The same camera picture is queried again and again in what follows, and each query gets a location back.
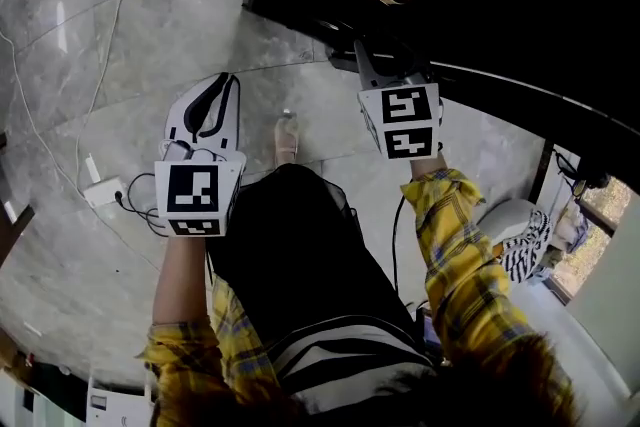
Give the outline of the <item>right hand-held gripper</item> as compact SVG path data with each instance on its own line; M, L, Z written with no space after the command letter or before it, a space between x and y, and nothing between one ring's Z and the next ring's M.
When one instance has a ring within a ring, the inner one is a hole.
M436 157L443 116L439 84L420 75L384 84L361 40L354 41L354 51L363 89L358 101L380 153L388 160Z

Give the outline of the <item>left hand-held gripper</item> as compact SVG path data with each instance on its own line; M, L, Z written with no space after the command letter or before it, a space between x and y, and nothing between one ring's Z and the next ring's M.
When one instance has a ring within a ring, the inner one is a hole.
M158 216L170 236L227 233L246 164L243 153L227 150L238 148L239 124L240 82L228 72L196 83L171 106L165 126L171 140L154 165Z

